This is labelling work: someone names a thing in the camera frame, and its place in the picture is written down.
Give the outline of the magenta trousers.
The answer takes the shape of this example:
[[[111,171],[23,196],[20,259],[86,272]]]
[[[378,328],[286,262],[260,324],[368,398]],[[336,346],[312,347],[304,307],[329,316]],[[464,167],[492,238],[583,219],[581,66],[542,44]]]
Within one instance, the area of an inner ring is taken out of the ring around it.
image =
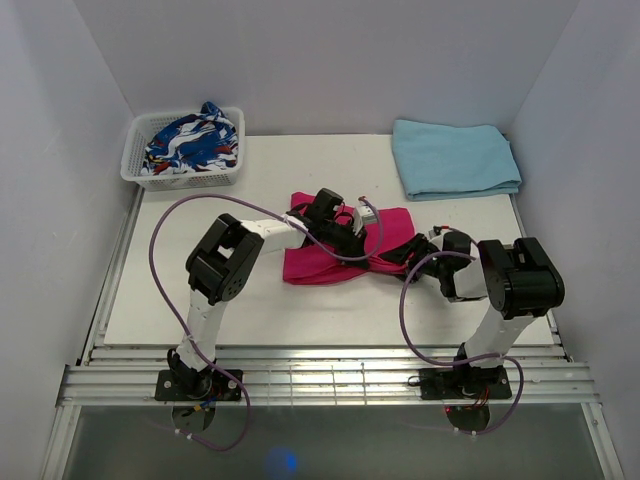
[[[401,265],[382,259],[382,254],[411,240],[416,234],[412,217],[406,208],[395,207],[379,211],[383,236],[380,249],[368,259],[367,270],[343,264],[312,244],[301,249],[288,249],[284,254],[282,278],[292,285],[332,285],[352,280],[365,273],[400,274]]]

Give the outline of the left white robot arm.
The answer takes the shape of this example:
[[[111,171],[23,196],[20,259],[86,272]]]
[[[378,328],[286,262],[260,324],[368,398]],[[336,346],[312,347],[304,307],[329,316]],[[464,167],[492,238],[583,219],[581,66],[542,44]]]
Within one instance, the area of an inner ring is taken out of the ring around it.
[[[214,392],[214,360],[222,319],[228,303],[246,286],[260,256],[316,245],[331,257],[366,269],[380,249],[365,251],[368,225],[382,226],[379,212],[364,197],[353,212],[343,212],[343,198],[321,189],[311,202],[284,214],[255,207],[265,220],[238,220],[220,215],[186,260],[189,309],[180,319],[184,336],[168,352],[169,372],[190,399]]]

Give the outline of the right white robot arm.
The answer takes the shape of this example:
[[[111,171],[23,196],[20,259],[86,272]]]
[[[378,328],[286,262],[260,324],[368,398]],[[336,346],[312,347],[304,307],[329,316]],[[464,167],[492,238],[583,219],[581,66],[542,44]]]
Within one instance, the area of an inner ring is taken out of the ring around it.
[[[403,267],[403,280],[415,282],[423,276],[438,280],[441,294],[451,303],[489,302],[452,365],[419,371],[414,384],[421,398],[478,403],[510,398],[505,355],[535,319],[565,297],[561,275],[539,241],[527,237],[510,245],[498,240],[476,242],[462,231],[436,226],[381,257]]]

